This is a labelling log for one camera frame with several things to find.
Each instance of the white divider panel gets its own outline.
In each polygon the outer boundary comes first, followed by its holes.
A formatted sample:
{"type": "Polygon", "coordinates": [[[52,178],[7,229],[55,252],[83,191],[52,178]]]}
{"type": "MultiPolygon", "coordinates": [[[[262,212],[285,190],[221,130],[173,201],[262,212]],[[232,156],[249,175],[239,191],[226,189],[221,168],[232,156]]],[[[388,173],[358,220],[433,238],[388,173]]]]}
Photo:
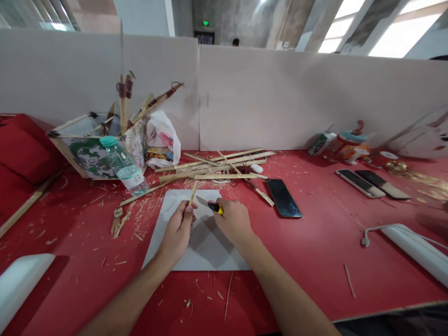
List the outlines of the white divider panel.
{"type": "Polygon", "coordinates": [[[200,149],[306,149],[365,121],[378,145],[448,104],[448,62],[199,47],[200,149]]]}
{"type": "MultiPolygon", "coordinates": [[[[1,113],[24,112],[58,126],[89,111],[107,112],[119,100],[119,35],[0,29],[0,45],[1,113]]],[[[130,114],[150,92],[158,96],[171,82],[185,82],[161,109],[182,148],[197,150],[197,40],[125,35],[124,46],[125,72],[137,77],[130,114]]]]}

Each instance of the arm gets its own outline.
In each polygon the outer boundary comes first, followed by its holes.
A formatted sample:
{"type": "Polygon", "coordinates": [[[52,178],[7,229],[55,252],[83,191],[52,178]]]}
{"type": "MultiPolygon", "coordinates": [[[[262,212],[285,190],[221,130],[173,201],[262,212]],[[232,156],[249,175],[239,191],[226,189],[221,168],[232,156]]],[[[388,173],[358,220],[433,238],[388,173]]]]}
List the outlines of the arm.
{"type": "Polygon", "coordinates": [[[190,228],[195,221],[193,208],[182,201],[170,218],[165,235],[154,258],[137,277],[122,290],[78,336],[129,335],[143,308],[188,246],[190,228]]]}
{"type": "Polygon", "coordinates": [[[273,258],[251,228],[247,208],[237,201],[217,199],[224,214],[218,227],[235,245],[257,276],[284,335],[340,335],[335,326],[273,258]]]}

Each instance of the smartphone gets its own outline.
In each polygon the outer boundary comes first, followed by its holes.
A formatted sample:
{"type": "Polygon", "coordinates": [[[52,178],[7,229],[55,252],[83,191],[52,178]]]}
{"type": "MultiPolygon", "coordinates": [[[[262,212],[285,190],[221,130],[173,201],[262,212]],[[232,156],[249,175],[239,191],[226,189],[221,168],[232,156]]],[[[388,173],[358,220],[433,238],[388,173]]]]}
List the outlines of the smartphone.
{"type": "Polygon", "coordinates": [[[353,187],[361,191],[368,198],[378,198],[386,196],[386,194],[380,189],[368,183],[365,179],[356,175],[351,170],[340,169],[336,171],[336,174],[350,183],[353,187]]]}
{"type": "Polygon", "coordinates": [[[289,193],[282,180],[271,179],[266,182],[275,206],[282,217],[301,218],[302,213],[295,204],[293,197],[289,193]]]}
{"type": "Polygon", "coordinates": [[[385,194],[394,200],[408,200],[411,199],[411,197],[408,194],[405,194],[400,189],[394,187],[391,185],[388,181],[383,179],[382,177],[378,176],[371,170],[356,170],[356,173],[361,176],[362,178],[369,181],[371,184],[373,184],[375,187],[381,189],[385,192],[385,194]]]}

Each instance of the bottle label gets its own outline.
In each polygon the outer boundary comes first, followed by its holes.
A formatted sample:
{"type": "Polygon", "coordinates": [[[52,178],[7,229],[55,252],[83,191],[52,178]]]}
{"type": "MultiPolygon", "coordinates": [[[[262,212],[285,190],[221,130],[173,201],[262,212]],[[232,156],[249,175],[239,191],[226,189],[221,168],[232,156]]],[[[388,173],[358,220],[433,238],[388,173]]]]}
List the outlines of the bottle label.
{"type": "Polygon", "coordinates": [[[143,177],[143,174],[141,173],[140,170],[136,171],[134,174],[132,174],[129,177],[125,177],[125,178],[121,179],[121,181],[123,182],[125,187],[128,189],[138,186],[144,180],[145,180],[145,178],[143,177]]]}

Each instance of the hand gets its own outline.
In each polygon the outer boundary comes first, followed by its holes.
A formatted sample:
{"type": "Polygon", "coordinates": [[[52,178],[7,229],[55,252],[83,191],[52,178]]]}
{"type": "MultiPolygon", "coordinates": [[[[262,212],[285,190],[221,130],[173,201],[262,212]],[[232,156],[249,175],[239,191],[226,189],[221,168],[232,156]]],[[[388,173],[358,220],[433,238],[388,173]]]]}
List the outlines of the hand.
{"type": "Polygon", "coordinates": [[[173,268],[182,258],[190,240],[190,228],[196,220],[193,209],[197,204],[188,206],[188,201],[182,201],[169,219],[162,242],[156,255],[168,262],[173,268]]]}
{"type": "Polygon", "coordinates": [[[223,215],[213,212],[216,224],[227,239],[241,251],[255,236],[247,208],[239,201],[229,201],[222,198],[218,198],[216,203],[220,204],[224,210],[223,215]]]}

